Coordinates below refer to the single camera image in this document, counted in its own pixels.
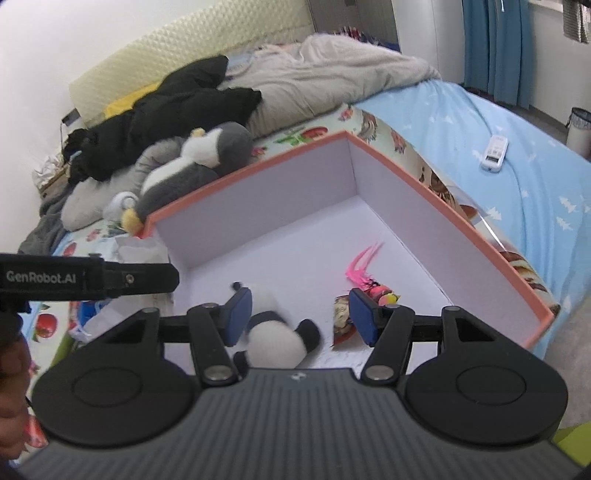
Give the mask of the person's left hand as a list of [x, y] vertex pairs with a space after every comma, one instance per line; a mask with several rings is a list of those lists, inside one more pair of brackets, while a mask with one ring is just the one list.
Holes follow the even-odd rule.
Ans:
[[18, 315], [1, 313], [1, 459], [20, 456], [28, 434], [27, 390], [30, 384], [31, 356], [21, 333]]

